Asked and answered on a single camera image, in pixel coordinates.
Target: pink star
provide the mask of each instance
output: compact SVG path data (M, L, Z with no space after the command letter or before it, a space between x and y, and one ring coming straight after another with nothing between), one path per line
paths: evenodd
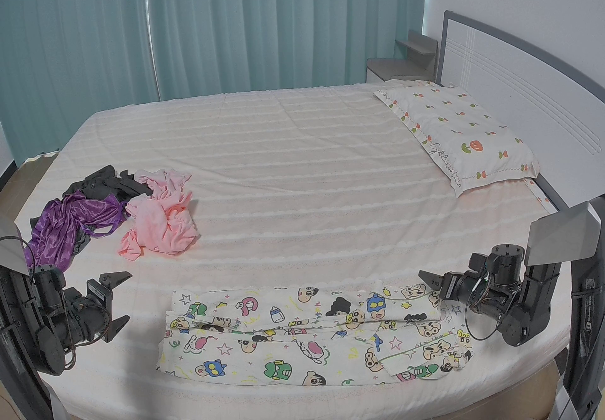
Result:
M393 340L389 341L389 344L391 345L391 349L397 349L397 351L400 351L399 347L402 344L402 341L397 339L397 336L393 336Z
M231 349L233 349L233 348L230 348L229 346L227 346L226 342L223 342L223 346L217 346L216 349L221 351L221 356L223 356L223 355L230 356L229 351L231 351Z

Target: cartoon pajamas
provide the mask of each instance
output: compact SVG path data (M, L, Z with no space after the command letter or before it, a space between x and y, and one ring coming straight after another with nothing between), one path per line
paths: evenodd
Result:
M424 284L175 291L157 369L236 385L437 379L472 356L460 306Z

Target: purple satin garment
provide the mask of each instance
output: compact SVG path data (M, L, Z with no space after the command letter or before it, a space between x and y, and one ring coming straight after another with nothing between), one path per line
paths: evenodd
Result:
M48 202L40 219L32 230L29 246L36 258L36 265L56 265L62 272L70 266L76 234L82 228L91 236L113 233L124 221L124 203L115 195L104 200L89 200L81 191ZM93 233L88 228L111 226L107 233ZM26 247L28 267L33 264L32 255Z

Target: clothing pile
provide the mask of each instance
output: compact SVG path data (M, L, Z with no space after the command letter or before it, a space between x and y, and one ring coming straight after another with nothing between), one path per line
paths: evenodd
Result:
M134 197L126 205L134 223L120 243L118 253L122 257L136 260L141 255L141 247L177 254L199 236L187 209L191 192L184 191L190 178L191 174L173 169L155 173L139 170L134 174L134 179L148 185L153 193Z
M472 357L458 304L424 284L372 290L176 290L157 369L231 385L438 379Z
M72 257L83 250L92 236L112 234L126 217L125 204L139 195L151 195L152 190L134 180L134 175L122 171L116 176L113 166L98 171L72 185L63 198L48 202L42 215L31 219L32 239L26 248L28 267L56 265L65 272ZM96 228L110 226L104 233Z

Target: headboard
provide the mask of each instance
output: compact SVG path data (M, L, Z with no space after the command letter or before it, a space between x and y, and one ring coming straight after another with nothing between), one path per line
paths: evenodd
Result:
M446 11L437 83L458 85L538 157L557 208L605 193L605 89L554 55Z

